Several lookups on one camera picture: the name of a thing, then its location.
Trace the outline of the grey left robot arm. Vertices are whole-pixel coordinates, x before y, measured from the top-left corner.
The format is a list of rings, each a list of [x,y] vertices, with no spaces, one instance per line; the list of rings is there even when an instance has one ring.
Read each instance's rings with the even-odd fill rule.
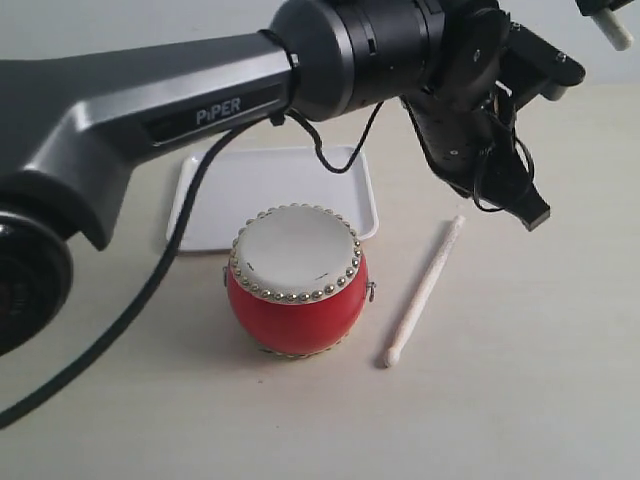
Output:
[[[110,242],[133,170],[206,136],[393,98],[434,173],[534,229],[549,205],[516,112],[561,93],[553,49],[495,1],[288,1],[255,33],[1,64],[1,350],[37,335],[72,282],[67,240]]]

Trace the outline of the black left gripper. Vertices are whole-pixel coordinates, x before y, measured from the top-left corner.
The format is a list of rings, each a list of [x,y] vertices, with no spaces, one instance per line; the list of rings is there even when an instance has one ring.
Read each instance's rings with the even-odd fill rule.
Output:
[[[500,200],[527,231],[550,218],[535,186],[535,162],[515,130],[510,95],[493,87],[470,111],[426,91],[401,97],[428,166],[465,199]]]

